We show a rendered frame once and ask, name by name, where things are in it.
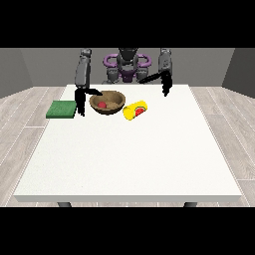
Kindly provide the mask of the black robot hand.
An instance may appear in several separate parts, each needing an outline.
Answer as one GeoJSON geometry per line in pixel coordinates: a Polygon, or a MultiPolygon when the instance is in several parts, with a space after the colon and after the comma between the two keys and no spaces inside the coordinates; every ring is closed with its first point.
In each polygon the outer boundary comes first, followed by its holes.
{"type": "Polygon", "coordinates": [[[154,80],[161,79],[162,83],[162,92],[165,96],[169,94],[169,90],[172,87],[172,76],[169,70],[164,70],[159,73],[150,75],[146,78],[143,78],[139,81],[140,84],[145,84],[152,82],[154,80]]]}
{"type": "Polygon", "coordinates": [[[78,113],[83,117],[85,115],[86,95],[101,96],[102,93],[97,89],[77,88],[75,90],[75,101],[78,113]]]}

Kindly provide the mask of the green square pad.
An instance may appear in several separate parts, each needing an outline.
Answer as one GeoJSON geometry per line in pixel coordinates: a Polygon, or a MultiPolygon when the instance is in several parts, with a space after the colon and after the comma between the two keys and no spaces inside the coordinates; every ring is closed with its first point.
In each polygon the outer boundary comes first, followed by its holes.
{"type": "Polygon", "coordinates": [[[47,119],[72,119],[76,112],[75,101],[53,101],[46,113],[47,119]]]}

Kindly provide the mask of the brown wooden bowl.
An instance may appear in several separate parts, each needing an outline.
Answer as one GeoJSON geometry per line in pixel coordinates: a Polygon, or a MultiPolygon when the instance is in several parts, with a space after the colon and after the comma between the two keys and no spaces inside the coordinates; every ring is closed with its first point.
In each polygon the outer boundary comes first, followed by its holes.
{"type": "Polygon", "coordinates": [[[91,96],[91,107],[101,115],[113,115],[119,112],[126,103],[126,97],[118,91],[102,91],[101,96],[91,96]],[[105,109],[99,108],[98,103],[105,102],[107,107],[105,109]]]}

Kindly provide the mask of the yellow cup with melon print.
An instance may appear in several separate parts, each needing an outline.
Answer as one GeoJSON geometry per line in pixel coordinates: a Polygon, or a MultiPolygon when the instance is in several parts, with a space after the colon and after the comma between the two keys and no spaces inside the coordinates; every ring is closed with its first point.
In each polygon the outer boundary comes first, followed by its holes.
{"type": "Polygon", "coordinates": [[[123,109],[124,117],[131,121],[140,114],[144,113],[147,110],[147,104],[145,101],[139,101],[132,103],[123,109]]]}

